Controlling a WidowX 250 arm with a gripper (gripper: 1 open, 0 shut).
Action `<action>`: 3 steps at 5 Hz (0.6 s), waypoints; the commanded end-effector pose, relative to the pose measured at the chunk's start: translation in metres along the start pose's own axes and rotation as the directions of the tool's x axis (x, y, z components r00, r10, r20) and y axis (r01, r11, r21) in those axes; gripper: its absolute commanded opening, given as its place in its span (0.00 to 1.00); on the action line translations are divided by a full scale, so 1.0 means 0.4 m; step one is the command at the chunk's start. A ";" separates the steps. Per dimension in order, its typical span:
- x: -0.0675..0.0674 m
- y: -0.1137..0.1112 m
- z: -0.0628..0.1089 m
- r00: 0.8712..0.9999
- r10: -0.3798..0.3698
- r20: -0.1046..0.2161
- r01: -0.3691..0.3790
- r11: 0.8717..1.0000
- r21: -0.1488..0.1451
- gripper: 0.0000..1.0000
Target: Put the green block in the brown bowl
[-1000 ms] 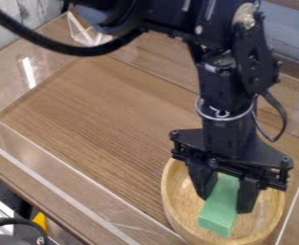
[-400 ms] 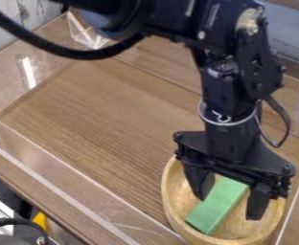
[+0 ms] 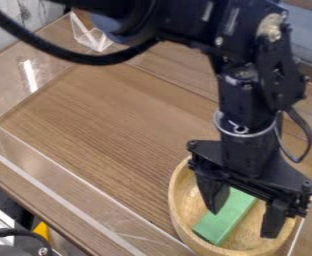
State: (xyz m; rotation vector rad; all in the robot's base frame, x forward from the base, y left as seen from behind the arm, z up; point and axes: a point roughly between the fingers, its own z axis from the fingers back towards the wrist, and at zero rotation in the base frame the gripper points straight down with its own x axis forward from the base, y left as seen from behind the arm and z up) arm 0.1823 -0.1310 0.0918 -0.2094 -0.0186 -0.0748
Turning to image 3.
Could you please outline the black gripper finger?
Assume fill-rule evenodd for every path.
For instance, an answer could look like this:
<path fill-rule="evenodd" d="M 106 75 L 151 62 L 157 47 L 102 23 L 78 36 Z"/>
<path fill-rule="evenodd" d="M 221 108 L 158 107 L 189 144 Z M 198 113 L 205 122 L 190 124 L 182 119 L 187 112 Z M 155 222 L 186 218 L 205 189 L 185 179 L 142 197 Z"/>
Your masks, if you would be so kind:
<path fill-rule="evenodd" d="M 266 239 L 276 239 L 285 223 L 288 205 L 273 200 L 266 204 L 265 213 L 262 215 L 260 236 Z"/>
<path fill-rule="evenodd" d="M 229 185 L 225 176 L 197 174 L 195 183 L 206 209 L 217 214 L 229 196 Z"/>

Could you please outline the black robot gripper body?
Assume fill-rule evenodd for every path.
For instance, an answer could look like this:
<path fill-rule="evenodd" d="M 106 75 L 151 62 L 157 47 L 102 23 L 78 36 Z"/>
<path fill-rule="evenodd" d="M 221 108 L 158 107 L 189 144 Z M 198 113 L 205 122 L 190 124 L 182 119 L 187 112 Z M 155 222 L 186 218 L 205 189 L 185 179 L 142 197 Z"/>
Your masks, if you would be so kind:
<path fill-rule="evenodd" d="M 229 190 L 241 190 L 265 204 L 280 200 L 286 217 L 304 217 L 312 197 L 312 180 L 290 166 L 301 159 L 284 150 L 281 129 L 274 126 L 257 134 L 227 134 L 214 140 L 190 140 L 189 169 L 206 176 L 225 176 Z"/>

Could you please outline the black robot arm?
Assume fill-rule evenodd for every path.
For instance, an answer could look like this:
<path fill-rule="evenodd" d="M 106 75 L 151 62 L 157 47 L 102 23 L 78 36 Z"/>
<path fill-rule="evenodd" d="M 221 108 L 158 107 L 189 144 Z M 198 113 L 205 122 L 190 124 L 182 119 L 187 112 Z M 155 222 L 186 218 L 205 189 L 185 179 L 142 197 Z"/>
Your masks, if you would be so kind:
<path fill-rule="evenodd" d="M 305 120 L 293 106 L 306 76 L 292 54 L 281 0 L 50 0 L 91 14 L 125 50 L 73 52 L 38 37 L 0 9 L 0 28 L 55 58 L 90 66 L 119 64 L 170 41 L 206 55 L 218 82 L 218 140 L 191 140 L 187 165 L 206 209 L 219 212 L 237 189 L 265 203 L 260 235 L 278 236 L 286 219 L 305 216 L 312 180 L 294 169 L 301 157 L 281 141 L 281 122 Z"/>

